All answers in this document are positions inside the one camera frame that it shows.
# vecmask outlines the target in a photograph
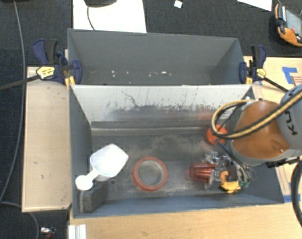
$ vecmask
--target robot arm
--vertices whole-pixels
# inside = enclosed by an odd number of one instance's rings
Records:
[[[246,165],[301,156],[302,84],[288,91],[280,105],[269,101],[247,105],[232,133],[222,134],[216,130],[215,120],[216,114],[212,119],[213,133],[228,139],[226,147]]]

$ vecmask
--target black device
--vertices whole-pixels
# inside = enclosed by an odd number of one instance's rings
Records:
[[[286,42],[302,47],[302,20],[285,6],[277,4],[275,7],[277,30]]]

